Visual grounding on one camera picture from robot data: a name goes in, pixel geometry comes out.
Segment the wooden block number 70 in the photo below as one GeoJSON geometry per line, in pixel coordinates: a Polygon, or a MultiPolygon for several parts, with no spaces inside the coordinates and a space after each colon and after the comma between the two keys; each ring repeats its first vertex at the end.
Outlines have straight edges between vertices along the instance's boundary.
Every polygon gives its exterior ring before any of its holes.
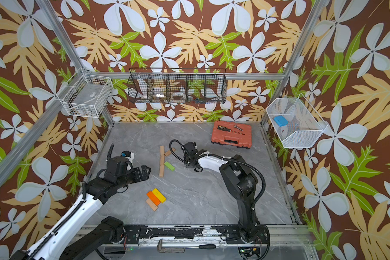
{"type": "Polygon", "coordinates": [[[164,155],[164,154],[162,154],[162,155],[160,156],[160,162],[159,162],[159,165],[160,165],[160,166],[164,165],[164,162],[165,162],[165,155],[164,155]]]}

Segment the green block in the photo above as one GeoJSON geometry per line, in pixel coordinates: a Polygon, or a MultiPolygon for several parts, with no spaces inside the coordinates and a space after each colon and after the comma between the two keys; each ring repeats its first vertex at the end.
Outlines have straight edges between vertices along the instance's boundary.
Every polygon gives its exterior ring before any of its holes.
{"type": "Polygon", "coordinates": [[[166,168],[168,168],[170,171],[174,171],[176,168],[172,165],[172,164],[170,164],[169,162],[164,162],[164,166],[166,167],[166,168]]]}

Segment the wooden block diagonal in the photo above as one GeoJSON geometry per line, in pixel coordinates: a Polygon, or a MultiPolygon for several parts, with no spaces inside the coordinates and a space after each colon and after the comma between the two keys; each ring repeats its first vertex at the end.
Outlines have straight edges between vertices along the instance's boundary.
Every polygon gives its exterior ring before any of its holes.
{"type": "Polygon", "coordinates": [[[172,154],[172,152],[174,152],[174,151],[175,151],[175,148],[172,148],[172,149],[166,151],[166,152],[164,153],[164,155],[165,155],[166,157],[168,157],[168,156],[170,156],[170,155],[172,154]]]}

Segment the wooden block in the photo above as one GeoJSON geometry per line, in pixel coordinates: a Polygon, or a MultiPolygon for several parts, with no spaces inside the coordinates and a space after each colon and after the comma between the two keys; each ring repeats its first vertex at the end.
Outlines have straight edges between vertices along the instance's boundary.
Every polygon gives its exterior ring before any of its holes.
{"type": "Polygon", "coordinates": [[[146,203],[153,211],[158,210],[158,206],[150,198],[146,200],[146,203]]]}

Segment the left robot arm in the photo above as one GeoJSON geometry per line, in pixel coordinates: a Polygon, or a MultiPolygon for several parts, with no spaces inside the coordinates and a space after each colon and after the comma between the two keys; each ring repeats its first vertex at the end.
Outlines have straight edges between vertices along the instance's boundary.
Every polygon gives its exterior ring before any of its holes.
{"type": "Polygon", "coordinates": [[[97,237],[89,235],[71,244],[83,225],[117,193],[129,185],[149,179],[151,168],[133,166],[134,154],[123,151],[112,157],[108,152],[106,167],[96,177],[82,185],[82,193],[67,213],[28,250],[17,250],[13,260],[82,260],[107,242],[125,241],[124,224],[114,217],[106,218],[97,230],[97,237]]]}

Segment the yellow block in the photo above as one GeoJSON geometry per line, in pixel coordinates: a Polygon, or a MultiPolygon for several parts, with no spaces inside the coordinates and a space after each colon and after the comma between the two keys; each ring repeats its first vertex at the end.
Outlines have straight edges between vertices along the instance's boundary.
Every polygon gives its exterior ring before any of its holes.
{"type": "Polygon", "coordinates": [[[166,201],[166,197],[157,188],[153,189],[152,193],[159,199],[161,203],[166,201]]]}

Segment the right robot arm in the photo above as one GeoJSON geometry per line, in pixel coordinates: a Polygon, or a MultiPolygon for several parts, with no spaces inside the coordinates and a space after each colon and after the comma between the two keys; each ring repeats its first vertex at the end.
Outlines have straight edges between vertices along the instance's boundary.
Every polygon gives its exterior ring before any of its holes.
{"type": "Polygon", "coordinates": [[[197,150],[195,142],[182,144],[173,139],[169,143],[178,144],[183,156],[174,151],[172,155],[181,161],[188,169],[202,172],[204,169],[221,174],[229,194],[236,199],[239,210],[238,228],[240,238],[253,242],[260,230],[260,221],[256,215],[256,203],[263,196],[266,188],[264,175],[254,166],[248,164],[242,156],[223,157],[206,150],[197,150]]]}

